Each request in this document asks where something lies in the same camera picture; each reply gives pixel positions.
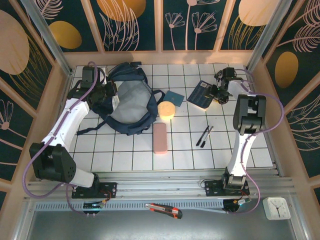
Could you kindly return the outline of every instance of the pink sponge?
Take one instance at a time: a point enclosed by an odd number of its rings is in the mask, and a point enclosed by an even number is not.
[[[168,152],[167,126],[165,123],[153,125],[153,152],[155,154],[166,154]]]

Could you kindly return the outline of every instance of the mounting plate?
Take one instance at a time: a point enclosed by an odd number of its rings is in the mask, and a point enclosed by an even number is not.
[[[71,197],[73,199],[106,199],[106,195],[111,193],[111,199],[116,197],[117,183],[116,182],[100,182],[98,192],[92,191],[91,188],[78,186],[75,191],[72,192]]]
[[[222,180],[207,180],[204,181],[204,189],[207,197],[220,197],[220,196],[237,196],[241,197],[242,192],[238,189],[224,189]],[[250,195],[248,182],[244,182],[244,187],[242,191]]]

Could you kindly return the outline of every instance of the red box cutter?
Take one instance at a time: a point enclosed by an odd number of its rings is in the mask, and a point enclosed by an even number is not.
[[[173,206],[147,203],[145,205],[145,207],[147,209],[150,209],[150,211],[160,213],[160,214],[166,214],[174,219],[181,219],[182,218],[182,211],[176,207],[173,207]]]

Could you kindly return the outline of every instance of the backpack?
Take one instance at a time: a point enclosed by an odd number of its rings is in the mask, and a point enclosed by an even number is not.
[[[98,130],[104,124],[108,124],[112,129],[128,136],[141,134],[148,130],[158,116],[158,104],[160,104],[165,93],[161,90],[154,90],[148,86],[148,79],[138,65],[141,62],[124,62],[115,66],[109,73],[107,81],[118,82],[117,96],[119,104],[110,113],[110,100],[105,100],[99,104],[94,104],[92,110],[102,119],[97,127],[90,127],[77,132],[77,135],[85,134],[92,130]],[[161,97],[156,101],[155,94],[161,93]]]

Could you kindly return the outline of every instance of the small blue booklet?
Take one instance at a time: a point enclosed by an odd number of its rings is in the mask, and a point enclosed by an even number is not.
[[[211,88],[211,86],[211,84],[201,80],[188,97],[187,101],[204,110],[207,110],[213,100],[213,97],[205,97],[205,94]]]
[[[180,107],[182,102],[184,101],[185,96],[182,96],[178,93],[175,93],[173,91],[167,91],[163,101],[168,101],[173,103],[175,106]]]

